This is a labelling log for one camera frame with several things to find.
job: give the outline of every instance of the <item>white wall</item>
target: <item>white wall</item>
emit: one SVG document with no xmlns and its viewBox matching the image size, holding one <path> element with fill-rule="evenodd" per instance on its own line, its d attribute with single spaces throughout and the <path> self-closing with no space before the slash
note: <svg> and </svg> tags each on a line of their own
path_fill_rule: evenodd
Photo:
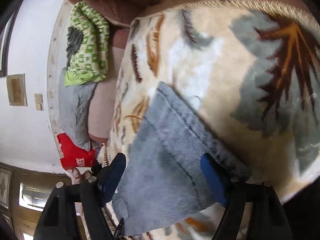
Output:
<svg viewBox="0 0 320 240">
<path fill-rule="evenodd" d="M 0 162 L 42 172 L 63 173 L 49 120 L 46 73 L 53 27 L 63 0 L 24 0 L 15 21 L 8 75 L 25 73 L 27 107 L 9 106 L 6 78 L 0 78 Z M 36 111 L 42 94 L 44 111 Z"/>
</svg>

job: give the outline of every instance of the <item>gray cloth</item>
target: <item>gray cloth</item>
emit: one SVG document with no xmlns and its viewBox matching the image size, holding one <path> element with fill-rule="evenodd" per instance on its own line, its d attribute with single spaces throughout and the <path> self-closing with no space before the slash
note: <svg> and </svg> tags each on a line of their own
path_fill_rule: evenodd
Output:
<svg viewBox="0 0 320 240">
<path fill-rule="evenodd" d="M 70 66 L 71 57 L 80 49 L 83 33 L 74 27 L 68 27 L 67 41 L 67 67 Z"/>
<path fill-rule="evenodd" d="M 204 153 L 232 176 L 249 178 L 248 168 L 160 82 L 112 200 L 117 217 L 125 219 L 124 235 L 170 226 L 215 202 L 200 168 Z"/>
<path fill-rule="evenodd" d="M 90 150 L 88 135 L 88 107 L 96 82 L 66 87 L 64 79 L 67 68 L 61 70 L 58 87 L 59 127 L 69 136 L 74 145 Z"/>
</svg>

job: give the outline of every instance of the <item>green checkered cloth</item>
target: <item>green checkered cloth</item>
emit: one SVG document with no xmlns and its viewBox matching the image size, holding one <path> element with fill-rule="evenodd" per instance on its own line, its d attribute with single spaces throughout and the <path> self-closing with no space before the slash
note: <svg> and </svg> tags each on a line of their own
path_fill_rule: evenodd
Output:
<svg viewBox="0 0 320 240">
<path fill-rule="evenodd" d="M 84 2 L 71 11 L 71 26 L 83 33 L 80 49 L 71 57 L 65 86 L 102 81 L 108 74 L 109 22 Z"/>
</svg>

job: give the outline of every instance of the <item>red cloth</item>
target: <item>red cloth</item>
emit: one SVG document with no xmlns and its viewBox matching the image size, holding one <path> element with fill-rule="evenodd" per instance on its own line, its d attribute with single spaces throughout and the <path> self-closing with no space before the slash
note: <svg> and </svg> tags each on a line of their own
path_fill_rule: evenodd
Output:
<svg viewBox="0 0 320 240">
<path fill-rule="evenodd" d="M 95 150 L 87 152 L 75 146 L 65 133 L 58 134 L 57 137 L 64 156 L 60 161 L 65 170 L 74 167 L 92 167 L 95 164 Z"/>
</svg>

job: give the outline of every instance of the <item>framed picture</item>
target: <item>framed picture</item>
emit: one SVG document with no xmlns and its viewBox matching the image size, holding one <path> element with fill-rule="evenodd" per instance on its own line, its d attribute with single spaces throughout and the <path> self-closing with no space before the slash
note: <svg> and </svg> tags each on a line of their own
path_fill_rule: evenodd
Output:
<svg viewBox="0 0 320 240">
<path fill-rule="evenodd" d="M 3 214 L 4 219 L 7 221 L 8 225 L 12 229 L 11 218 L 8 215 L 4 214 L 4 213 L 2 213 L 2 214 Z"/>
<path fill-rule="evenodd" d="M 18 8 L 12 14 L 5 28 L 0 34 L 0 77 L 5 77 L 7 75 L 7 61 L 8 61 L 10 38 L 11 38 L 14 22 L 18 15 L 20 5 L 21 4 L 18 5 Z"/>
<path fill-rule="evenodd" d="M 9 209 L 9 189 L 12 170 L 0 166 L 0 205 Z"/>
</svg>

